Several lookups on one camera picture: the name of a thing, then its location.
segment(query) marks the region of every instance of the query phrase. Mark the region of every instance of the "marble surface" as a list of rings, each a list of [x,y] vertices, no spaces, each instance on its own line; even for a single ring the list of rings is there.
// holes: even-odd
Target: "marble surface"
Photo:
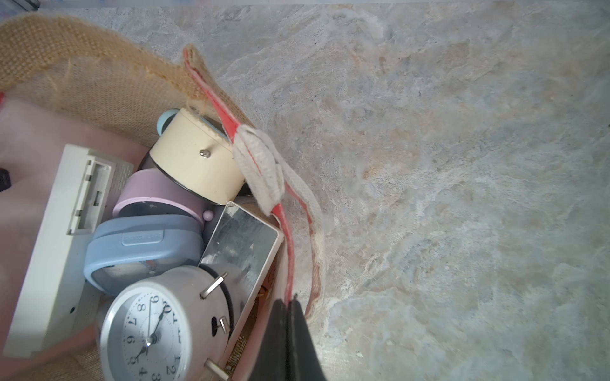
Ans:
[[[610,374],[604,1],[64,10],[218,83],[318,196],[329,380]],[[289,203],[292,218],[303,216]],[[307,228],[296,290],[307,298]]]

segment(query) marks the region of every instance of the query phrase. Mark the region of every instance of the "blue alarm clock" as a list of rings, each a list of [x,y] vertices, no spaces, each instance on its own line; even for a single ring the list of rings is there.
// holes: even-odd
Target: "blue alarm clock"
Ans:
[[[204,245],[201,226],[184,215],[110,219],[98,226],[85,256],[85,278],[118,295],[139,280],[178,266],[196,266]]]

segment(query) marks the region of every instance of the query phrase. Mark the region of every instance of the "white alarm clock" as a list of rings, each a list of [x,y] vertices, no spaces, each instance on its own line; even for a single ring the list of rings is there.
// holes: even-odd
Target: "white alarm clock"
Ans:
[[[102,325],[99,356],[107,381],[195,380],[229,339],[223,276],[181,266],[123,290]]]

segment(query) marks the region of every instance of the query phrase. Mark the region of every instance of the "pink alarm clock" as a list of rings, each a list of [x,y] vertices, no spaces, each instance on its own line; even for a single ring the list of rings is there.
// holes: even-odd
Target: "pink alarm clock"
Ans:
[[[203,228],[204,218],[210,218],[207,204],[202,197],[180,187],[157,168],[150,168],[137,171],[127,180],[112,216],[188,215]]]

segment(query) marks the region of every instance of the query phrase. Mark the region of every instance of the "pink fabric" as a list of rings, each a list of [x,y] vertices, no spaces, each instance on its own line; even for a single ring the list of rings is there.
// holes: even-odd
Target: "pink fabric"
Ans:
[[[0,104],[0,167],[9,171],[12,181],[11,188],[0,192],[0,289],[3,291],[0,303],[4,306],[0,310],[2,350],[67,143],[96,149],[134,166],[140,163],[148,150],[125,138],[16,99],[5,98]],[[30,360],[1,356],[0,380],[93,341],[94,331],[89,328]]]

